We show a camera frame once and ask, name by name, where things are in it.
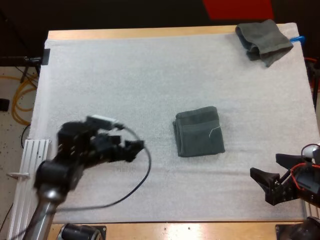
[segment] gray towel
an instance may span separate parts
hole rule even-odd
[[[180,157],[196,157],[224,153],[224,141],[217,108],[203,107],[180,112],[173,122]]]
[[[294,47],[270,19],[262,23],[241,23],[236,26],[235,33],[247,49],[249,59],[261,59],[266,67],[270,67]]]

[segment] floor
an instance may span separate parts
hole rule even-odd
[[[28,71],[30,74],[35,73],[34,68]],[[12,76],[20,78],[22,73],[15,67],[0,67],[0,76]],[[0,79],[0,98],[9,99],[10,106],[8,112],[0,111],[0,224],[3,223],[5,215],[14,200],[16,180],[7,176],[7,173],[18,172],[20,169],[23,149],[21,146],[21,134],[25,125],[21,125],[12,118],[11,103],[12,98],[20,82],[12,79]],[[27,93],[18,101],[22,108],[31,108],[34,104],[36,92]],[[21,117],[31,121],[32,112],[20,113]],[[316,111],[318,126],[320,126],[320,107]],[[24,134],[24,139],[28,137],[28,130]],[[3,229],[0,232],[0,240],[7,237],[7,231],[10,223],[10,214],[6,219]]]

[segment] white thread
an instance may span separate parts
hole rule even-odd
[[[220,128],[220,126],[217,126],[216,128],[211,129],[211,131],[209,133],[209,138],[210,138],[210,135],[211,135],[212,131],[215,130],[215,129],[218,129],[218,128]]]

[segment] wooden table edge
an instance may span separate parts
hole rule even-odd
[[[224,26],[187,26],[158,28],[123,28],[123,29],[85,29],[85,30],[51,30],[50,40],[94,40],[94,39],[126,39],[148,37],[174,37],[202,34],[234,33],[235,25]]]

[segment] blue object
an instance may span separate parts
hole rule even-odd
[[[305,38],[305,36],[297,36],[297,37],[291,38],[291,39],[290,39],[290,42],[291,42],[291,43],[300,42],[301,45],[303,46],[303,45],[305,45],[305,43],[306,43],[306,38]]]

